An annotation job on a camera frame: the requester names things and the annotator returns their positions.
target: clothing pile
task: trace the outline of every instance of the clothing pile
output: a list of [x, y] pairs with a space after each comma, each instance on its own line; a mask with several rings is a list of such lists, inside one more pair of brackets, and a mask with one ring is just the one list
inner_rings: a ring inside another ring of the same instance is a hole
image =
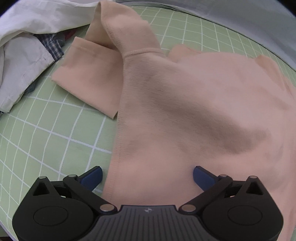
[[91, 22], [97, 2], [19, 0], [0, 17], [0, 112], [34, 90], [75, 28]]
[[148, 22], [102, 1], [52, 79], [109, 117], [118, 112], [104, 199], [118, 208], [180, 206], [202, 192], [197, 165], [234, 180], [256, 175], [283, 214], [278, 241], [290, 240], [296, 88], [271, 58], [184, 45], [166, 57]]

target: green checkered bedsheet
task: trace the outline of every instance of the green checkered bedsheet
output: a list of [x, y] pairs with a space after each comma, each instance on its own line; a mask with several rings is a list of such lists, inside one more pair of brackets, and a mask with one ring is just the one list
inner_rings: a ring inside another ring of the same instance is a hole
[[[155, 7], [133, 7], [147, 20], [164, 52], [184, 43], [197, 50], [230, 52], [275, 60], [296, 84], [296, 72], [256, 42], [218, 24], [189, 14]], [[75, 36], [84, 37], [88, 26]], [[64, 46], [67, 50], [71, 40]], [[24, 96], [0, 120], [0, 221], [15, 238], [12, 217], [38, 176], [61, 180], [100, 165], [106, 177], [116, 122], [51, 81], [61, 61], [40, 77], [33, 93]], [[94, 192], [101, 194], [104, 180]], [[292, 241], [296, 240], [296, 231]]]

